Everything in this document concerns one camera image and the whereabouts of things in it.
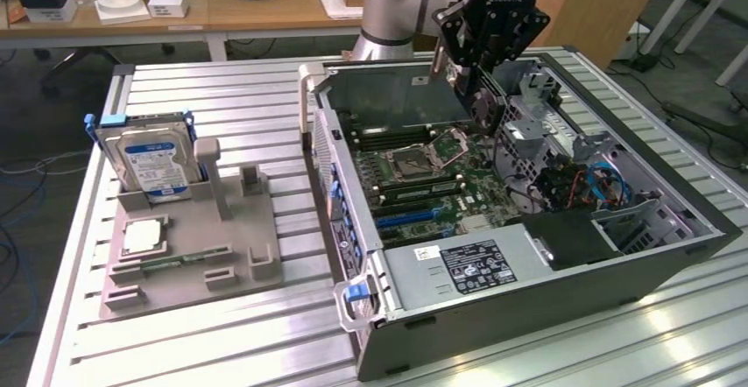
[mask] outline wooden cabinet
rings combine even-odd
[[[537,0],[551,25],[535,47],[571,45],[608,67],[649,0]]]

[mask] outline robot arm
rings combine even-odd
[[[481,93],[481,76],[515,60],[547,28],[548,15],[536,0],[458,0],[434,11],[440,44],[433,74],[444,68],[465,108]]]
[[[497,89],[487,88],[481,77],[521,55],[548,23],[536,0],[365,0],[350,59],[412,57],[414,34],[437,35],[433,75],[446,71],[462,106],[481,123],[487,110],[501,103]]]

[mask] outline wooden desk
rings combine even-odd
[[[229,39],[354,35],[360,20],[328,18],[320,0],[189,0],[186,18],[159,18],[119,25],[102,25],[95,0],[80,0],[67,24],[6,25],[7,7],[0,2],[0,49],[205,41],[215,61],[226,60]]]

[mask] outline table leg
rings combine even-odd
[[[683,5],[686,3],[687,0],[674,0],[674,3],[669,6],[668,11],[665,12],[665,15],[663,15],[663,19],[659,21],[655,30],[652,30],[652,34],[647,38],[647,41],[644,41],[644,46],[640,50],[643,54],[649,53],[652,51],[652,48],[655,48],[655,45],[657,44],[663,33],[665,33],[665,30],[669,27],[669,23],[674,22],[674,18],[679,14],[680,9],[683,8]]]
[[[740,54],[738,54],[738,58],[734,60],[734,62],[730,64],[730,66],[727,67],[727,69],[724,70],[723,74],[720,75],[719,78],[716,78],[716,84],[723,87],[724,85],[727,85],[730,83],[730,81],[734,79],[735,74],[738,73],[738,70],[746,66],[746,63],[748,63],[748,46],[746,46],[746,48],[743,49],[743,51],[740,52]]]
[[[716,9],[723,5],[724,1],[726,0],[712,0],[710,2],[710,5],[704,9],[704,12],[702,12],[702,15],[699,15],[699,19],[696,20],[694,25],[691,25],[686,37],[680,40],[680,44],[678,44],[676,47],[678,54],[683,54],[683,52],[687,50],[688,45],[694,42],[694,39],[698,37],[698,34],[704,29],[704,26],[707,25],[710,18],[712,17],[712,15],[715,15]]]
[[[229,60],[226,54],[226,34],[221,34],[221,33],[207,34],[206,43],[209,43],[210,61]]]

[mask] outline blue pcie slot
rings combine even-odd
[[[377,219],[377,228],[396,227],[397,225],[405,225],[408,223],[430,221],[440,215],[441,211],[441,208],[434,208],[428,212],[420,212],[417,214],[380,218]]]

